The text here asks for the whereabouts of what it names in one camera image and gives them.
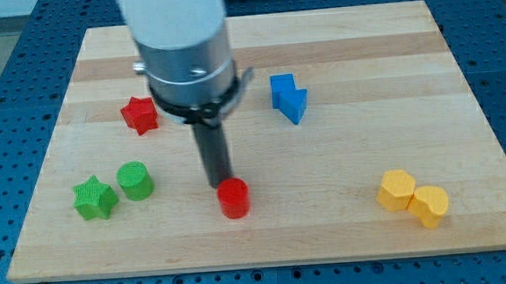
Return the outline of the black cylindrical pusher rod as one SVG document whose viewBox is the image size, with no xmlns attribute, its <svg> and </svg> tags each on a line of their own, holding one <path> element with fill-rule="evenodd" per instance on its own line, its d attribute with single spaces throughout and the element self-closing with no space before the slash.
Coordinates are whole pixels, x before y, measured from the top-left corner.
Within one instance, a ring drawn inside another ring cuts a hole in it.
<svg viewBox="0 0 506 284">
<path fill-rule="evenodd" d="M 222 125 L 208 126 L 196 123 L 192 132 L 204 165 L 208 183 L 212 188 L 233 176 L 233 168 Z"/>
</svg>

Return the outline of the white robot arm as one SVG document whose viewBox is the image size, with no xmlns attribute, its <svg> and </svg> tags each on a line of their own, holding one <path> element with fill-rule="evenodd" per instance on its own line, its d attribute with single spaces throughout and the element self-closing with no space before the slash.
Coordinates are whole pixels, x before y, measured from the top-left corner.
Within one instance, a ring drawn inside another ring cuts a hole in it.
<svg viewBox="0 0 506 284">
<path fill-rule="evenodd" d="M 224 0 L 116 0 L 156 106 L 192 126 L 210 186 L 232 177 L 222 122 L 238 106 L 253 70 L 237 72 Z"/>
</svg>

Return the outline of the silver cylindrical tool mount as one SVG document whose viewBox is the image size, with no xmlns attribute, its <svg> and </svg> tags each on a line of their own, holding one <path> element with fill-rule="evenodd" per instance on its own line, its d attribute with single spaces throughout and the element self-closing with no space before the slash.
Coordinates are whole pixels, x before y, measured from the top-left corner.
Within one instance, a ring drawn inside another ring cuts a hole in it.
<svg viewBox="0 0 506 284">
<path fill-rule="evenodd" d="M 141 60 L 133 67 L 144 75 L 158 108 L 174 121 L 219 126 L 240 104 L 254 69 L 237 73 L 227 24 L 191 45 L 153 47 L 137 40 Z"/>
</svg>

